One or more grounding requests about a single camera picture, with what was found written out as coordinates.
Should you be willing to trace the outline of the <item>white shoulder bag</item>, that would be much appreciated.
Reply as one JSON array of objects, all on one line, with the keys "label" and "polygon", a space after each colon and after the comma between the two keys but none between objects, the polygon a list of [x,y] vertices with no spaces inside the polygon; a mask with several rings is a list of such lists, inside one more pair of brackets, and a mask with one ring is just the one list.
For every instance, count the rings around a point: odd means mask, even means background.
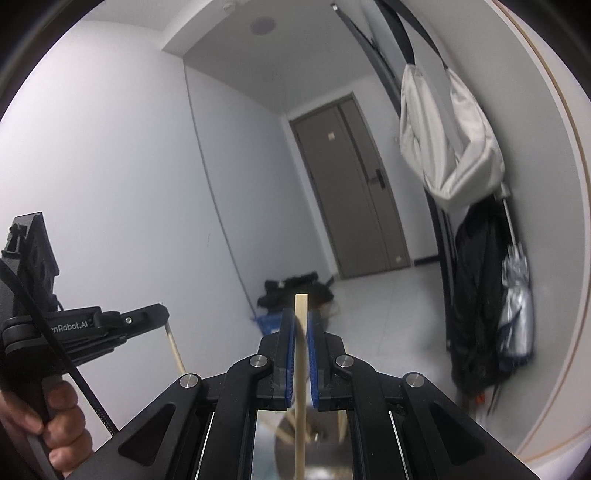
[{"label": "white shoulder bag", "polygon": [[506,167],[494,130],[480,104],[451,69],[449,95],[454,126],[463,140],[456,149],[445,130],[434,94],[419,67],[408,64],[401,84],[400,149],[436,204],[450,212],[496,193]]}]

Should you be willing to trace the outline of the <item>person's left hand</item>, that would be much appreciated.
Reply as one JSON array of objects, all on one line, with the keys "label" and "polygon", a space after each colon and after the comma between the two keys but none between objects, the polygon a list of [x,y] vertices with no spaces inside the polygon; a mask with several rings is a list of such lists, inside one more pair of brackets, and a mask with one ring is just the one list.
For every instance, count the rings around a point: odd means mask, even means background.
[{"label": "person's left hand", "polygon": [[1,392],[1,423],[18,453],[33,467],[27,436],[41,436],[49,449],[52,467],[68,477],[93,454],[92,437],[86,429],[84,413],[78,405],[75,389],[67,381],[60,381],[47,394],[54,417],[44,423],[39,414],[17,395]]}]

